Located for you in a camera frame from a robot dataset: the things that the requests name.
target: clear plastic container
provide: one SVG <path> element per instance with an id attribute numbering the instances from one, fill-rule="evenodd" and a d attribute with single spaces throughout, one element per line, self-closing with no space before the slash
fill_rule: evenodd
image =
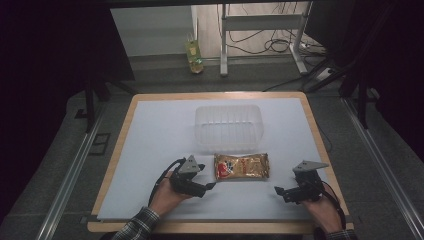
<path id="1" fill-rule="evenodd" d="M 239 153 L 258 147 L 264 133 L 256 105 L 203 106 L 196 109 L 195 137 L 208 153 Z"/>

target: black curtain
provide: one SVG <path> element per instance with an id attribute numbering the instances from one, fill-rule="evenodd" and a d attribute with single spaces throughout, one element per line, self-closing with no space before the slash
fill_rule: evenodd
<path id="1" fill-rule="evenodd" d="M 68 99 L 84 90 L 84 80 L 134 76 L 109 8 L 2 1 L 0 9 L 3 219 L 53 141 Z"/>
<path id="2" fill-rule="evenodd" d="M 424 2 L 398 1 L 366 59 L 377 109 L 424 161 Z"/>

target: gray floor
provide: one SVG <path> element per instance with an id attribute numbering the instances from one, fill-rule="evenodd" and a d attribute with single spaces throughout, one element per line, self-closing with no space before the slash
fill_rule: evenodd
<path id="1" fill-rule="evenodd" d="M 231 60 L 227 78 L 219 76 L 217 63 L 206 62 L 205 72 L 193 75 L 186 66 L 186 59 L 181 56 L 132 59 L 137 80 L 128 82 L 128 85 L 140 93 L 261 91 L 298 77 L 290 56 Z M 301 84 L 297 81 L 274 90 L 296 91 Z M 317 93 L 308 94 L 308 99 L 322 129 L 321 135 L 355 224 L 355 231 L 360 239 L 415 239 L 338 97 L 338 86 L 339 82 L 335 82 Z M 53 239 L 99 239 L 102 235 L 89 232 L 85 218 L 92 210 L 131 101 L 131 96 L 125 91 L 113 85 L 108 87 L 112 98 L 104 103 L 106 110 L 97 132 L 110 134 L 108 147 L 103 155 L 99 154 L 98 147 L 91 147 L 92 154 L 85 160 Z M 0 228 L 0 239 L 36 238 L 85 136 L 85 120 L 74 118 L 78 109 L 84 108 L 84 105 L 82 93 L 69 99 L 62 127 L 32 181 L 5 218 Z M 370 132 L 396 178 L 414 206 L 420 213 L 424 213 L 424 189 L 421 184 L 424 181 L 423 163 L 381 118 L 372 103 L 368 104 L 367 114 Z M 176 239 L 176 236 L 155 236 L 154 239 L 165 238 Z M 282 236 L 261 238 L 283 239 Z"/>

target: metal frame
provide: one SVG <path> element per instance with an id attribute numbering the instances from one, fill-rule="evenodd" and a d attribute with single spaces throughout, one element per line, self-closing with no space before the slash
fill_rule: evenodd
<path id="1" fill-rule="evenodd" d="M 227 16 L 226 4 L 222 4 L 221 14 L 221 76 L 228 75 L 227 32 L 248 30 L 297 29 L 297 36 L 290 51 L 301 75 L 307 74 L 307 69 L 299 53 L 300 40 L 308 20 L 312 2 L 308 2 L 302 14 L 291 15 L 256 15 L 256 16 Z"/>
<path id="2" fill-rule="evenodd" d="M 44 222 L 41 225 L 40 231 L 36 237 L 37 240 L 48 240 L 53 238 L 57 225 L 59 224 L 59 221 L 62 217 L 63 211 L 65 210 L 66 204 L 68 203 L 69 197 L 74 190 L 74 186 L 84 165 L 91 144 L 93 143 L 100 123 L 103 120 L 105 109 L 106 103 L 99 103 L 97 110 L 98 116 L 96 122 L 94 123 L 93 129 L 90 133 L 85 134 L 81 146 L 78 149 L 78 152 L 75 155 L 75 158 L 72 161 L 72 164 L 69 167 L 65 178 L 63 179 L 62 185 L 60 186 L 60 189 L 57 192 L 57 195 L 53 200 L 46 217 L 44 218 Z"/>
<path id="3" fill-rule="evenodd" d="M 411 199 L 405 193 L 403 187 L 400 185 L 396 176 L 392 172 L 389 164 L 386 161 L 386 158 L 378 148 L 371 133 L 362 126 L 361 122 L 356 117 L 355 106 L 353 106 L 352 102 L 346 98 L 342 98 L 341 101 L 345 105 L 346 110 L 348 111 L 348 114 L 359 133 L 359 136 L 370 153 L 376 168 L 380 172 L 382 179 L 386 183 L 389 192 L 398 205 L 400 212 L 405 218 L 405 221 L 415 236 L 415 239 L 424 239 L 424 223 L 420 217 L 419 212 L 414 207 Z"/>

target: wooden table edge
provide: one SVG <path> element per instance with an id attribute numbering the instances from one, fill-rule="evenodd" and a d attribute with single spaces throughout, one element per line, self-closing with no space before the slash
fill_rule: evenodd
<path id="1" fill-rule="evenodd" d="M 112 182 L 113 174 L 115 173 L 116 166 L 118 165 L 119 157 L 122 152 L 122 148 L 125 142 L 125 139 L 128 134 L 129 127 L 132 122 L 132 118 L 134 116 L 134 111 L 137 107 L 137 104 L 139 101 L 167 101 L 167 100 L 219 100 L 219 99 L 266 99 L 266 98 L 299 98 L 303 110 L 305 112 L 306 119 L 309 123 L 312 136 L 314 137 L 314 141 L 317 146 L 318 153 L 321 157 L 322 162 L 329 164 L 329 167 L 325 168 L 325 173 L 327 174 L 327 178 L 329 181 L 329 184 L 333 188 L 334 192 L 338 196 L 340 200 L 341 207 L 345 211 L 346 215 L 349 215 L 349 211 L 347 209 L 346 203 L 344 201 L 343 195 L 341 193 L 339 184 L 337 182 L 336 176 L 334 174 L 330 159 L 328 157 L 327 151 L 324 146 L 324 142 L 322 141 L 320 132 L 318 130 L 318 126 L 315 122 L 315 118 L 312 113 L 312 109 L 309 105 L 308 99 L 306 95 L 302 92 L 205 92 L 205 93 L 163 93 L 163 94 L 137 94 L 133 96 L 133 99 L 131 100 L 130 106 L 128 108 L 127 115 L 125 116 L 124 123 L 122 125 L 121 131 L 119 133 L 118 140 L 115 144 L 114 151 L 112 153 L 109 166 L 106 170 L 105 177 L 103 179 L 102 185 L 100 187 L 99 193 L 96 198 L 96 202 L 93 206 L 93 210 L 91 212 L 91 215 L 97 216 L 100 207 L 103 203 L 103 200 L 106 196 L 106 193 L 109 189 L 109 186 Z M 241 227 L 247 227 L 245 230 L 245 233 L 251 233 L 252 224 L 259 224 L 262 227 L 261 229 L 266 229 L 265 231 L 269 232 L 263 232 L 263 230 L 256 230 L 259 232 L 255 233 L 290 233 L 287 229 L 287 227 L 291 228 L 293 226 L 293 222 L 279 222 L 279 223 L 240 223 L 240 222 L 234 222 L 236 225 L 225 223 L 225 226 L 237 226 L 240 225 Z M 158 228 L 155 230 L 155 232 L 160 233 L 203 233 L 205 230 L 212 228 L 217 230 L 219 233 L 221 231 L 226 231 L 226 228 L 215 228 L 211 225 L 215 226 L 221 226 L 223 223 L 167 223 L 164 222 Z M 109 232 L 109 231 L 118 231 L 121 229 L 125 223 L 110 223 L 110 222 L 88 222 L 87 227 L 89 231 L 91 232 Z M 295 223 L 296 226 L 300 226 L 301 229 L 296 231 L 300 231 L 299 234 L 310 234 L 313 230 L 311 226 L 313 226 L 312 222 L 308 223 L 302 223 L 299 224 L 299 222 Z"/>

